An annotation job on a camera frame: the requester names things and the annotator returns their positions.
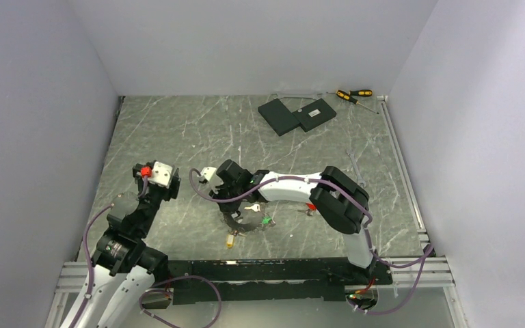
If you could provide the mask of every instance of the red cap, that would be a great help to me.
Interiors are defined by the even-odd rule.
[[[150,169],[149,166],[144,166],[140,171],[140,175],[142,175],[142,178],[144,176],[151,177],[152,176],[152,169]]]

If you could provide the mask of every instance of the black pad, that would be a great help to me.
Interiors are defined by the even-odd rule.
[[[309,132],[319,125],[334,118],[337,113],[326,101],[319,99],[295,111],[293,115],[301,123],[301,128]]]
[[[258,112],[279,136],[294,130],[300,125],[299,120],[279,99],[259,106]]]

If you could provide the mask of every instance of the white wall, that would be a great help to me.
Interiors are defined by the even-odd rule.
[[[525,1],[440,0],[390,111],[471,327],[525,327]]]
[[[117,105],[66,1],[0,1],[0,327],[45,324]]]
[[[119,94],[387,94],[437,0],[71,0]]]

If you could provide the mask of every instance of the metal key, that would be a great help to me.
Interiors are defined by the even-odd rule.
[[[297,212],[305,213],[306,216],[312,217],[314,210],[311,210],[310,208],[307,208],[306,210],[297,210]]]
[[[357,184],[359,187],[364,188],[365,187],[365,180],[361,177],[361,173],[359,173],[359,167],[357,167],[357,161],[355,160],[355,152],[349,148],[345,150],[345,152],[349,155],[349,158],[351,159],[351,163],[353,164],[353,170],[355,171],[355,175],[357,176]]]
[[[260,205],[259,204],[255,204],[253,206],[248,206],[248,207],[245,207],[245,210],[253,210],[255,212],[258,212],[258,211],[260,211]]]

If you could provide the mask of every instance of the cable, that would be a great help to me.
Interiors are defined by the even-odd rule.
[[[417,260],[414,260],[414,261],[411,261],[407,264],[402,264],[402,265],[397,265],[397,264],[392,264],[392,263],[389,263],[387,261],[385,261],[384,259],[380,258],[379,255],[377,255],[377,252],[374,250],[373,248],[373,242],[371,240],[371,234],[369,233],[369,229],[368,229],[368,226],[369,224],[373,221],[373,216],[371,215],[371,213],[369,213],[363,206],[361,206],[361,204],[359,204],[356,200],[354,200],[351,195],[349,195],[345,190],[343,190],[342,188],[340,188],[338,185],[334,184],[333,182],[331,181],[327,181],[327,180],[323,180],[323,179],[309,179],[309,178],[303,178],[301,176],[278,176],[276,179],[269,179],[269,180],[266,180],[256,186],[254,186],[253,188],[251,188],[250,190],[246,191],[244,194],[242,195],[238,195],[236,197],[233,197],[233,198],[228,198],[226,200],[216,200],[212,197],[210,197],[209,195],[201,192],[200,190],[198,190],[198,187],[196,186],[196,182],[194,181],[193,179],[193,174],[192,173],[197,173],[199,176],[200,176],[200,171],[198,171],[196,168],[191,168],[190,169],[190,172],[189,172],[189,181],[190,181],[190,185],[192,186],[192,189],[194,189],[194,191],[202,198],[206,199],[206,200],[210,200],[211,202],[215,202],[215,203],[231,203],[231,202],[235,202],[237,200],[242,200],[244,197],[250,195],[251,193],[255,192],[256,190],[258,190],[259,188],[269,184],[269,183],[272,183],[272,182],[275,182],[277,180],[298,180],[298,181],[304,181],[304,182],[313,182],[313,183],[322,183],[324,185],[327,185],[335,190],[337,190],[339,192],[339,194],[341,194],[343,197],[347,198],[347,200],[349,200],[356,208],[358,208],[361,213],[363,213],[366,217],[367,217],[367,221],[363,224],[363,228],[365,230],[365,237],[366,237],[366,240],[367,240],[367,245],[369,247],[369,250],[371,252],[371,254],[373,255],[373,257],[389,266],[389,267],[392,267],[392,268],[396,268],[396,269],[404,269],[404,268],[407,268],[407,267],[410,267],[414,264],[417,264],[417,263],[421,263],[420,265],[420,270],[418,272],[418,276],[416,277],[416,281],[414,282],[414,285],[412,287],[412,289],[410,290],[409,294],[406,296],[406,298],[400,302],[396,307],[390,309],[390,310],[386,310],[386,311],[381,311],[381,312],[364,312],[366,314],[373,314],[373,315],[382,315],[382,314],[389,314],[389,313],[393,313],[397,310],[399,310],[400,308],[402,308],[410,299],[411,297],[414,295],[414,292],[416,290],[416,287],[418,285],[418,282],[420,281],[420,276],[422,275],[422,272],[423,272],[423,269],[424,269],[424,263],[425,263],[425,260],[426,258],[431,254],[431,252],[433,251],[433,247],[431,245],[427,245],[425,247],[425,250],[424,250],[424,255],[420,258],[418,258]]]
[[[92,227],[92,224],[102,215],[106,210],[109,210],[111,208],[111,205],[108,205],[102,210],[99,211],[98,214],[94,215],[92,220],[87,224],[85,227],[85,230],[83,231],[83,251],[85,253],[85,263],[87,264],[87,290],[85,292],[83,300],[81,300],[81,305],[79,306],[79,309],[75,313],[75,317],[73,320],[71,320],[71,323],[69,324],[69,328],[75,327],[77,324],[77,321],[79,321],[79,318],[81,318],[81,315],[83,314],[83,311],[85,310],[85,306],[88,304],[88,295],[91,297],[92,290],[94,289],[94,267],[92,265],[92,257],[90,256],[90,249],[88,248],[88,233],[90,232],[90,228]]]
[[[373,221],[373,216],[363,206],[361,206],[361,204],[359,204],[356,200],[354,200],[353,197],[351,197],[351,195],[349,195],[345,190],[343,190],[341,187],[339,187],[338,185],[334,184],[331,181],[327,181],[327,180],[323,180],[323,179],[309,179],[309,178],[303,178],[301,176],[279,176],[276,179],[268,179],[268,180],[266,180],[264,182],[261,182],[260,184],[254,186],[250,190],[248,190],[245,193],[243,193],[242,195],[238,195],[236,197],[228,198],[228,199],[225,199],[225,200],[216,200],[216,199],[210,197],[209,195],[207,195],[207,194],[201,192],[200,190],[198,190],[198,186],[196,185],[196,182],[193,179],[193,174],[192,173],[197,173],[198,176],[200,176],[200,171],[198,171],[195,168],[191,168],[190,169],[189,180],[190,180],[190,185],[192,186],[192,189],[194,189],[194,191],[200,197],[202,197],[202,198],[204,198],[206,200],[209,200],[211,202],[215,202],[215,203],[232,203],[232,202],[235,202],[237,200],[242,200],[246,196],[248,196],[251,193],[257,191],[259,188],[261,188],[263,186],[266,186],[266,185],[268,185],[270,183],[273,183],[273,182],[275,182],[277,180],[298,180],[298,181],[304,181],[304,182],[321,183],[323,185],[327,185],[327,186],[337,190],[343,197],[347,198],[347,200],[349,200],[356,208],[358,208],[361,211],[361,213],[363,213],[367,217],[367,221],[365,223],[363,223],[363,228],[365,230],[365,238],[367,240],[367,245],[369,246],[369,250],[370,250],[371,254],[373,255],[373,257],[376,260],[378,260],[381,263],[387,265],[388,267],[392,267],[392,268],[396,268],[396,269],[404,269],[404,268],[411,267],[414,264],[418,264],[418,263],[422,262],[422,259],[426,258],[427,256],[429,256],[429,254],[431,254],[431,252],[433,251],[433,247],[430,247],[430,248],[428,248],[427,252],[424,252],[424,255],[422,257],[418,258],[417,260],[414,260],[414,261],[411,261],[411,262],[409,262],[407,264],[402,264],[402,265],[392,264],[392,263],[389,263],[389,262],[385,261],[383,258],[380,258],[379,255],[377,254],[377,252],[375,252],[375,250],[373,248],[373,242],[371,240],[371,234],[369,233],[369,229],[368,229],[369,224]]]
[[[371,280],[369,281],[369,284],[367,284],[367,287],[365,287],[363,289],[356,290],[355,294],[364,294],[365,292],[367,292],[367,290],[369,290],[369,288],[371,288],[371,286],[373,286],[374,283],[375,283],[375,276],[373,276],[373,278],[371,278]]]
[[[199,277],[197,275],[184,275],[182,277],[175,277],[175,278],[172,278],[172,279],[168,279],[168,280],[164,280],[163,282],[158,282],[156,284],[154,284],[153,287],[155,286],[159,286],[159,285],[164,285],[164,284],[168,284],[170,282],[175,282],[177,280],[184,280],[184,279],[197,279],[197,280],[202,280],[203,282],[206,282],[210,287],[212,287],[212,289],[214,290],[214,292],[216,293],[216,297],[218,298],[218,311],[216,311],[216,315],[214,315],[214,318],[212,319],[212,321],[207,324],[206,326],[204,326],[203,328],[209,328],[209,327],[212,327],[212,325],[214,325],[214,323],[216,322],[216,320],[218,320],[218,317],[220,316],[220,312],[222,311],[222,297],[220,296],[220,292],[218,291],[218,289],[216,288],[216,286],[214,286],[214,284],[208,280],[207,278],[204,278],[204,277]],[[161,317],[153,314],[152,312],[144,309],[144,306],[142,305],[142,301],[144,300],[144,297],[146,295],[149,295],[149,294],[152,294],[152,293],[156,293],[156,292],[160,292],[160,293],[164,293],[164,290],[162,289],[152,289],[152,290],[147,290],[146,292],[144,292],[138,299],[138,305],[139,305],[139,308],[140,310],[146,314],[146,315],[149,315],[150,317],[158,320],[159,322],[165,324],[165,325],[168,325],[170,326],[171,328],[180,328],[172,323],[169,323],[167,322],[166,320],[162,319]]]
[[[172,299],[172,293],[169,292],[168,290],[165,290],[165,289],[161,289],[161,288],[154,288],[154,289],[148,289],[147,291],[144,292],[144,294],[146,295],[149,295],[149,294],[152,294],[152,293],[160,293],[160,294],[163,294],[165,295],[166,297],[168,297],[168,299]]]
[[[370,316],[383,316],[383,315],[386,315],[386,314],[391,314],[391,313],[401,309],[405,304],[407,304],[407,302],[412,298],[412,296],[414,296],[414,293],[416,292],[416,287],[417,287],[418,283],[420,282],[420,277],[422,276],[422,272],[424,271],[425,260],[426,260],[426,258],[424,257],[422,262],[421,262],[421,264],[420,264],[420,270],[418,271],[418,275],[416,276],[416,281],[414,282],[414,285],[412,286],[412,289],[409,290],[409,293],[407,294],[407,296],[398,305],[396,305],[394,308],[389,309],[389,310],[385,310],[385,311],[376,311],[376,312],[367,311],[367,310],[363,310],[363,309],[358,309],[358,310],[362,311],[364,314],[368,314]]]
[[[147,176],[143,176],[142,180],[144,181],[144,186],[142,187],[142,191],[140,191],[137,194],[138,198],[145,196],[146,193],[148,192],[148,177]]]

